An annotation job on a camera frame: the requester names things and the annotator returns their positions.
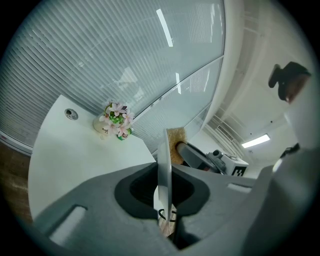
wall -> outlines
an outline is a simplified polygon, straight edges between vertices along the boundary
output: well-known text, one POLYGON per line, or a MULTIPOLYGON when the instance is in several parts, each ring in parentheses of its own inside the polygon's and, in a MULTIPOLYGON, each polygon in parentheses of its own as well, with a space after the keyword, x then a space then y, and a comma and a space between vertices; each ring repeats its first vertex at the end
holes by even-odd
POLYGON ((224 1, 225 11, 225 42, 224 57, 219 80, 212 103, 202 127, 210 121, 217 112, 231 85, 239 61, 244 36, 244 2, 224 1))
POLYGON ((264 167, 273 166, 274 164, 275 164, 274 162, 265 163, 265 164, 249 164, 249 166, 246 168, 244 172, 243 177, 256 179, 258 178, 261 170, 264 167))
POLYGON ((192 139, 190 139, 189 143, 196 146, 205 154, 213 152, 215 150, 220 150, 223 153, 225 152, 217 144, 217 142, 210 135, 206 134, 203 130, 199 131, 192 139))

window blind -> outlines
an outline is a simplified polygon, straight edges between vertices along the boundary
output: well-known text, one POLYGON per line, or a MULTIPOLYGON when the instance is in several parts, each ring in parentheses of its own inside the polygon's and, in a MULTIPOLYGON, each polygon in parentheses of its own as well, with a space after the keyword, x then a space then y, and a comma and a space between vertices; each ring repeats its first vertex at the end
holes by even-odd
MULTIPOLYGON (((212 99, 219 68, 208 75, 201 67, 223 55, 224 34, 222 0, 45 0, 2 58, 0 130, 33 146, 60 94, 95 115, 109 99, 139 115, 179 81, 168 100, 171 109, 175 101, 185 108, 174 117, 183 113, 183 121, 172 124, 186 125, 212 99)), ((160 117, 169 109, 152 111, 160 117)), ((152 150, 155 140, 146 136, 152 130, 141 131, 154 120, 145 115, 135 134, 152 150)))

white table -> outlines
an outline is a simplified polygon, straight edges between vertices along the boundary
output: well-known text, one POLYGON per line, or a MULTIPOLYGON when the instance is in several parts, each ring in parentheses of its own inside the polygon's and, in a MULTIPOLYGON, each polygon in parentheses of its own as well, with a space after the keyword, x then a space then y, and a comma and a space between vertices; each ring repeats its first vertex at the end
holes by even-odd
MULTIPOLYGON (((155 162, 142 139, 119 140, 94 130, 95 116, 60 96, 45 117, 34 144, 28 176, 28 197, 33 219, 55 200, 82 182, 131 166, 155 162), (78 120, 70 120, 73 109, 78 120)), ((158 191, 155 209, 160 209, 158 191)))

black object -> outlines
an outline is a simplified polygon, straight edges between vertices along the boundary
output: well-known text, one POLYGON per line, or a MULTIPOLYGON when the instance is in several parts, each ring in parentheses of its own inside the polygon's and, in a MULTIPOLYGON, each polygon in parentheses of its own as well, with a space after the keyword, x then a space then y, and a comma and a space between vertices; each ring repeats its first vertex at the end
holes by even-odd
POLYGON ((243 176, 246 169, 246 166, 236 166, 232 172, 232 176, 243 176))
POLYGON ((276 64, 274 65, 273 71, 271 72, 268 85, 270 88, 273 88, 276 86, 276 83, 278 83, 278 96, 280 100, 285 101, 286 90, 289 83, 297 76, 303 74, 311 76, 311 74, 304 66, 296 62, 291 61, 282 69, 279 64, 276 64))
MULTIPOLYGON (((114 197, 118 204, 131 216, 140 219, 158 219, 154 209, 154 192, 158 185, 158 164, 129 175, 116 185, 114 197)), ((207 202, 208 186, 172 166, 172 203, 179 216, 196 214, 207 202)))
MULTIPOLYGON (((161 217, 162 219, 165 220, 166 217, 162 215, 162 212, 163 212, 164 210, 165 210, 165 209, 160 209, 160 210, 158 211, 158 214, 160 215, 160 217, 161 217)), ((172 210, 171 212, 172 212, 173 214, 177 214, 177 212, 176 212, 175 210, 172 210)), ((170 222, 176 222, 175 219, 170 219, 169 221, 170 221, 170 222)))
POLYGON ((300 149, 299 143, 295 144, 293 147, 287 147, 285 151, 282 153, 280 158, 284 158, 287 154, 292 154, 294 152, 297 152, 300 149))

wooden floor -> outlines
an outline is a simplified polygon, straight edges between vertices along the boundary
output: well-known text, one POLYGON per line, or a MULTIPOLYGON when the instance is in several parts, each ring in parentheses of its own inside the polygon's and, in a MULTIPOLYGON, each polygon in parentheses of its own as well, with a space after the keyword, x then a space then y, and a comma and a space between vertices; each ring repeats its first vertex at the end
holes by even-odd
POLYGON ((0 142, 0 189, 12 213, 32 223, 28 200, 30 157, 0 142))

